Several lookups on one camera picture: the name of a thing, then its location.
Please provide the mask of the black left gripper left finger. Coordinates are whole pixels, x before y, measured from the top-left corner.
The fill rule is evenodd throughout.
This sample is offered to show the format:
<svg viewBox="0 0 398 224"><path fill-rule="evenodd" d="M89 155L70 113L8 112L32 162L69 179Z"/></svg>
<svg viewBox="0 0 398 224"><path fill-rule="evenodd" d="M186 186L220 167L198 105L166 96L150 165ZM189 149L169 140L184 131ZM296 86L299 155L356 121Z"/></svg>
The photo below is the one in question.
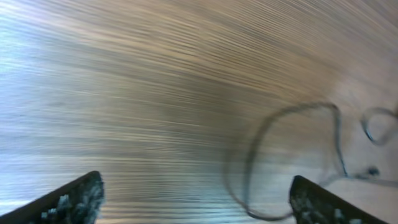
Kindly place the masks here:
<svg viewBox="0 0 398 224"><path fill-rule="evenodd" d="M98 171L1 216L1 224L94 224L104 203L104 182Z"/></svg>

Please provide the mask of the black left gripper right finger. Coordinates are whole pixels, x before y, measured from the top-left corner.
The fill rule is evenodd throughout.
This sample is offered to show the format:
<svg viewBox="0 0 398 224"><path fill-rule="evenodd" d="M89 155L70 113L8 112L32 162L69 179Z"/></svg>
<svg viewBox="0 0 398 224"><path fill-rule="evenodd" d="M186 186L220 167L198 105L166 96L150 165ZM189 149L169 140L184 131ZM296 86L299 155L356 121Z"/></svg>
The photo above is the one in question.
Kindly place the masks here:
<svg viewBox="0 0 398 224"><path fill-rule="evenodd" d="M300 175L289 203L297 224L387 224Z"/></svg>

